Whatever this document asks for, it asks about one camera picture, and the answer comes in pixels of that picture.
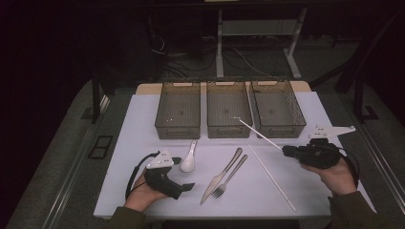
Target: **white stick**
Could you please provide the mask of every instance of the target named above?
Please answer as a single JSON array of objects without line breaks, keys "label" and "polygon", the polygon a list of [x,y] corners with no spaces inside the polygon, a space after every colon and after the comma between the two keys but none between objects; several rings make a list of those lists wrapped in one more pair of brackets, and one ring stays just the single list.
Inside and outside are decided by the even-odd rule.
[{"label": "white stick", "polygon": [[283,195],[284,199],[286,200],[286,202],[289,204],[289,206],[292,208],[292,210],[295,212],[297,211],[297,209],[294,207],[294,205],[292,204],[291,201],[289,201],[287,195],[283,192],[283,189],[281,189],[281,187],[278,185],[278,183],[276,182],[276,180],[274,179],[274,177],[271,175],[271,173],[268,171],[268,169],[266,168],[265,164],[263,164],[262,160],[259,159],[259,157],[256,155],[256,152],[254,152],[254,150],[252,149],[252,147],[250,145],[248,145],[250,150],[253,152],[253,154],[256,156],[256,158],[259,160],[259,162],[262,164],[263,168],[266,170],[268,176],[271,178],[271,180],[273,180],[273,183],[276,185],[277,189],[280,191],[280,193]]},{"label": "white stick", "polygon": [[273,146],[275,146],[277,149],[283,151],[280,146],[276,145],[274,142],[270,141],[267,137],[265,137],[264,135],[260,134],[259,132],[257,132],[255,129],[251,128],[249,125],[247,125],[245,122],[243,122],[241,119],[239,119],[240,122],[244,123],[244,125],[246,127],[248,127],[250,130],[252,130],[254,133],[258,134],[259,136],[261,136],[262,138],[264,138],[266,141],[270,142]]}]

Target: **metal utensil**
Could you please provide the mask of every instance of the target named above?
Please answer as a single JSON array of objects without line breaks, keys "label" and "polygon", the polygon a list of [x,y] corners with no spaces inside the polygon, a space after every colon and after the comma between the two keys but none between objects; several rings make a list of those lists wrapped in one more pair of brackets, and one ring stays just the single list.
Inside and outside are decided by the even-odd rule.
[{"label": "metal utensil", "polygon": [[226,179],[226,181],[223,184],[221,184],[220,186],[218,186],[217,189],[215,189],[215,191],[212,193],[212,197],[218,198],[225,192],[227,182],[229,182],[230,179],[233,177],[233,175],[235,175],[236,171],[238,171],[238,169],[242,166],[242,164],[245,162],[246,159],[247,159],[247,155],[244,155],[241,158],[241,160],[238,162],[236,167],[233,169],[232,173],[230,173],[230,175]]},{"label": "metal utensil", "polygon": [[235,152],[235,155],[229,161],[229,164],[226,165],[225,169],[219,175],[212,178],[211,183],[209,183],[208,188],[206,188],[205,193],[203,193],[201,204],[203,204],[205,200],[209,197],[209,195],[211,195],[212,192],[214,192],[215,187],[217,187],[217,185],[221,182],[221,179],[225,176],[226,172],[230,169],[230,167],[232,167],[232,165],[235,163],[235,161],[238,159],[241,153],[242,148],[238,148]]}]

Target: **human hand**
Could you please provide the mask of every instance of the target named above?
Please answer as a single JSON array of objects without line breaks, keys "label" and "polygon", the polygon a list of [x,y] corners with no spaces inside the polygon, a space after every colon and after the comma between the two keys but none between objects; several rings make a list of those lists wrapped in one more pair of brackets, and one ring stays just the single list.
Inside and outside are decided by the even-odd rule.
[{"label": "human hand", "polygon": [[343,158],[340,158],[335,166],[325,170],[305,164],[301,164],[301,167],[319,175],[334,196],[342,196],[357,191],[351,170]]},{"label": "human hand", "polygon": [[147,185],[144,174],[145,169],[137,181],[135,181],[134,187],[137,188],[133,190],[126,199],[124,207],[143,212],[155,201],[161,198],[167,198],[167,195],[156,191]]}]

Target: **plastic spoon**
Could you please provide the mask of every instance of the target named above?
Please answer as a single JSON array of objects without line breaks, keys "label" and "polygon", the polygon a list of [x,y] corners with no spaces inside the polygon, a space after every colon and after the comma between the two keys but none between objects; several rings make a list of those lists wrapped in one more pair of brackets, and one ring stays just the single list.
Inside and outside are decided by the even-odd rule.
[{"label": "plastic spoon", "polygon": [[188,155],[185,157],[185,159],[181,163],[181,170],[183,172],[191,172],[194,170],[194,149],[196,148],[197,145],[197,140],[193,140],[191,142],[190,146],[190,151],[188,152]]}]

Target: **gray floor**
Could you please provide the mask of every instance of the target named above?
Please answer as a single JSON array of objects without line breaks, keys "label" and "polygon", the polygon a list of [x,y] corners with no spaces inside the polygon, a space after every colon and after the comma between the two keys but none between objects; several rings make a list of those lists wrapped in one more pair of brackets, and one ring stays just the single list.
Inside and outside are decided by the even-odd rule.
[{"label": "gray floor", "polygon": [[[350,58],[357,47],[356,43],[342,43],[333,48],[331,42],[329,38],[299,41],[294,57],[303,80],[310,82],[337,67]],[[259,48],[250,47],[249,44],[257,43],[251,39],[248,42],[225,40],[224,45],[229,47],[224,48],[225,75],[260,75],[247,66],[233,49],[236,48],[255,69],[292,80],[281,50],[288,42],[267,39],[260,42]],[[215,63],[211,65],[214,57],[215,53],[210,52],[203,60],[182,55],[171,57],[170,60],[186,66],[187,70],[181,70],[188,76],[205,78],[216,75]],[[169,64],[181,68],[176,63]],[[167,76],[180,77],[178,74],[164,73],[163,77]],[[372,143],[381,151],[399,183],[403,184],[405,129],[371,88],[366,88],[364,102],[374,108],[379,119],[368,120],[365,124],[356,123],[351,110],[352,92],[337,94],[333,89],[337,78],[338,76],[312,90],[318,92],[333,125],[357,127],[358,131],[353,135],[340,137],[342,144],[356,154],[361,165],[361,180],[375,209],[395,221],[400,228],[405,228],[404,213],[392,188],[387,185],[385,176],[375,165],[373,148],[366,144],[367,138],[364,137],[365,134],[370,134]],[[93,217],[93,211],[133,92],[134,90],[119,90],[116,95],[110,96],[109,105],[103,110],[100,120],[92,124],[90,119],[82,117],[86,109],[92,106],[91,83],[83,87],[22,197],[8,228],[101,228],[106,225],[104,219]],[[87,155],[99,135],[113,136],[108,155],[102,160],[88,159]],[[323,228],[327,223],[326,219],[300,220],[302,229]]]}]

